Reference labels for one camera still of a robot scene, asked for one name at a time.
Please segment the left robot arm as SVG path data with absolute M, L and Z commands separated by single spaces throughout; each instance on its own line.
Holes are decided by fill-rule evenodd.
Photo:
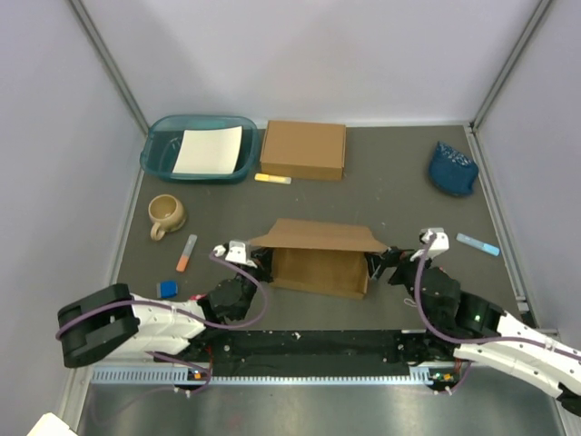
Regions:
M 263 285 L 271 282 L 273 251 L 256 248 L 242 257 L 238 244 L 218 245 L 210 255 L 235 272 L 213 290 L 185 302 L 152 300 L 115 283 L 57 313 L 64 366 L 81 368 L 106 358 L 129 359 L 146 354 L 161 357 L 180 354 L 196 360 L 222 332 L 243 330 L 258 320 L 247 314 L 255 295 L 266 298 Z

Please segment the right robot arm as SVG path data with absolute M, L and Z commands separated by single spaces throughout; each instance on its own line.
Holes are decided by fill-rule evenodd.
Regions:
M 389 284 L 406 288 L 426 326 L 423 345 L 437 360 L 449 355 L 527 382 L 580 415 L 580 351 L 525 325 L 488 300 L 461 289 L 432 259 L 389 248 L 365 255 L 369 275 L 392 268 Z

